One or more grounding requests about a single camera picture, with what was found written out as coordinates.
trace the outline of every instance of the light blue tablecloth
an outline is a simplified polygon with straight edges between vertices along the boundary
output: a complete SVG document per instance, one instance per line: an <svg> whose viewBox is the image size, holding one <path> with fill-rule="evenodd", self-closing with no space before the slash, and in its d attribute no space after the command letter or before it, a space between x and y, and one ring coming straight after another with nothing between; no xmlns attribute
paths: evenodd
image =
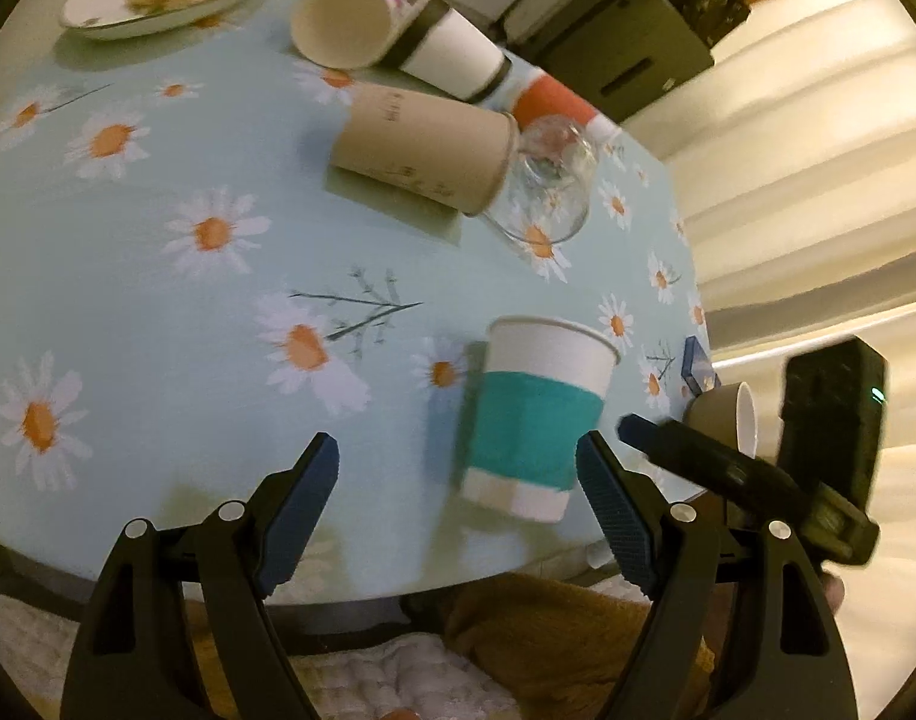
<svg viewBox="0 0 916 720"><path fill-rule="evenodd" d="M682 415L685 337L707 345L661 164L618 135L591 218L553 250L330 170L349 79L298 59L294 1L66 36L2 111L0 542L95 577L128 519L198 521L320 430L341 477L277 600L426 589L596 541L580 490L554 527L456 495L500 314L623 324L601 430L669 498L695 493L613 429Z"/></svg>

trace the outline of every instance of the brown fabric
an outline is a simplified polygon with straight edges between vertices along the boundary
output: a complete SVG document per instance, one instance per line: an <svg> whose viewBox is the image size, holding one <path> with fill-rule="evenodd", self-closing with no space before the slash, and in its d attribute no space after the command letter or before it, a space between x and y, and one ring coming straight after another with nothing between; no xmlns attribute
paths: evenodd
<svg viewBox="0 0 916 720"><path fill-rule="evenodd" d="M510 690L524 720L594 720L648 615L643 605L519 574L466 584L441 610L447 647ZM703 643L679 717L700 709L713 668Z"/></svg>

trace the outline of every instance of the glass cup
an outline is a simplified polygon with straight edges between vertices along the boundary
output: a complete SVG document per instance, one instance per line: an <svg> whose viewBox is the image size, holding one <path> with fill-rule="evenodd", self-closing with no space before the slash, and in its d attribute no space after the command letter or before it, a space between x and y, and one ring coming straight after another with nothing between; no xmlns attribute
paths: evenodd
<svg viewBox="0 0 916 720"><path fill-rule="evenodd" d="M485 215L518 241L560 244L588 218L597 166L597 151L580 124L559 115L535 119Z"/></svg>

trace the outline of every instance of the teal band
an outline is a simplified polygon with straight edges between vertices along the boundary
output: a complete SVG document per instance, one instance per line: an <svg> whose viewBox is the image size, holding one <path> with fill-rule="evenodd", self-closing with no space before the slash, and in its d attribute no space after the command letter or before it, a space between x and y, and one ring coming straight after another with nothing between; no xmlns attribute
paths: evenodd
<svg viewBox="0 0 916 720"><path fill-rule="evenodd" d="M600 397L529 373L491 371L478 396L469 465L533 485L571 490L575 445L601 417Z"/></svg>

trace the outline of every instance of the teal paper cup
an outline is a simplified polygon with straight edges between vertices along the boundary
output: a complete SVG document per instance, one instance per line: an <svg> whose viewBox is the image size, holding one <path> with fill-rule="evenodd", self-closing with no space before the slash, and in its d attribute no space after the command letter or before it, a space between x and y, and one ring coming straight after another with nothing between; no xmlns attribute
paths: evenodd
<svg viewBox="0 0 916 720"><path fill-rule="evenodd" d="M575 445L598 425L618 349L591 327L543 317L502 317L488 340L461 495L558 522L575 485Z"/></svg>

